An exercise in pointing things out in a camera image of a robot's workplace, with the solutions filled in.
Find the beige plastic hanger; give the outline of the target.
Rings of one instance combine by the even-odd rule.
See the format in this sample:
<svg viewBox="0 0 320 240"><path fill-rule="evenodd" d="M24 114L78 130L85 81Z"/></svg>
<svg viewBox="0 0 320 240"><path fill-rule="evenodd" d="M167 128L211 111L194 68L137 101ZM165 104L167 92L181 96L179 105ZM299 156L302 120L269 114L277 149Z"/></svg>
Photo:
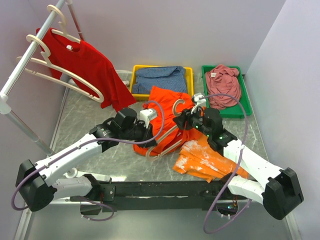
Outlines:
<svg viewBox="0 0 320 240"><path fill-rule="evenodd" d="M177 112L177 106L179 104L184 104L185 101L183 99L178 99L175 101L174 105L172 106L172 113L175 117L178 117L180 115L180 113ZM164 133L157 141L157 143L161 143L163 140L165 140L167 138L167 136L169 134L171 134L174 130L177 130L178 129L178 126L175 125L173 127L171 127L166 133ZM174 144L172 144L171 146L169 146L168 148L166 148L165 150L163 150L161 153L159 153L158 155L156 156L151 156L151 152L153 151L153 149L155 148L154 146L150 147L146 154L145 154L145 157L148 161L150 162L153 162L155 160L157 160L158 158L168 154L171 150L173 150L174 148L178 147L180 145L180 143L182 142L182 140L178 140L176 141Z"/></svg>

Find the bright orange t shirt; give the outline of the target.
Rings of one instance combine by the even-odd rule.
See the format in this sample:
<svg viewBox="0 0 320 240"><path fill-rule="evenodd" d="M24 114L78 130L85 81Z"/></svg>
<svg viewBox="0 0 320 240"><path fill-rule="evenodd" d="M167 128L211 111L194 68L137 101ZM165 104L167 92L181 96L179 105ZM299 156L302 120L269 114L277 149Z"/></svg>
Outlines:
<svg viewBox="0 0 320 240"><path fill-rule="evenodd" d="M159 136L156 138L156 142L170 128L176 125L175 122L173 121L173 118L175 116L172 112L172 107L176 102L176 100L179 100L179 99L183 99L185 103L179 104L176 107L177 112L182 112L182 110L190 109L194 106L194 103L192 102L192 97L187 93L174 92L172 90L162 89L156 86L152 87L149 95L150 103L144 104L143 108L155 109L157 112L157 117L150 121L150 124L152 125L153 135L156 135L159 131L161 131ZM154 147L150 155L157 156L163 150L165 150L166 148L174 144L176 141L182 140L182 142L178 147L170 151L170 153L174 152L177 148L182 146L185 142L198 140L199 138L201 138L202 135L203 134L197 131L196 129L180 130L178 128L174 130L172 133L170 133L166 137L166 139L164 139L161 143L157 143L157 145ZM148 149L134 144L133 150L137 154L145 156Z"/></svg>

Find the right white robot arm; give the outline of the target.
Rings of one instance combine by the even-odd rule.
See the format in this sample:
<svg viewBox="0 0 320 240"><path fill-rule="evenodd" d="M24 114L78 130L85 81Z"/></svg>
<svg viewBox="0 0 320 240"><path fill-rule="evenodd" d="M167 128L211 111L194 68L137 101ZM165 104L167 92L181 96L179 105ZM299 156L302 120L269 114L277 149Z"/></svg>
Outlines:
<svg viewBox="0 0 320 240"><path fill-rule="evenodd" d="M239 175L219 186L219 195L228 200L234 195L243 196L262 204L275 219L282 220L304 201L296 172L282 169L242 144L223 126L220 112L214 108L184 109L173 112L173 121L181 130L195 129L207 136L211 149L239 164L253 180Z"/></svg>

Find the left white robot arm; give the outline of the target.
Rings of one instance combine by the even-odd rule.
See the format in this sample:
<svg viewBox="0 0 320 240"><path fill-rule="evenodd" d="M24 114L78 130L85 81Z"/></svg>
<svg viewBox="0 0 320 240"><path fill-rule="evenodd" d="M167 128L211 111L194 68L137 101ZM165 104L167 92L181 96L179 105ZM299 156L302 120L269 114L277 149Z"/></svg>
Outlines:
<svg viewBox="0 0 320 240"><path fill-rule="evenodd" d="M60 152L39 160L29 159L19 166L15 194L20 194L26 208L37 212L53 200L80 196L94 201L100 194L100 184L91 175L63 178L79 163L117 146L119 143L154 146L157 133L153 133L151 121L163 124L163 111L147 108L137 113L132 108L123 108L114 117L94 126L80 140Z"/></svg>

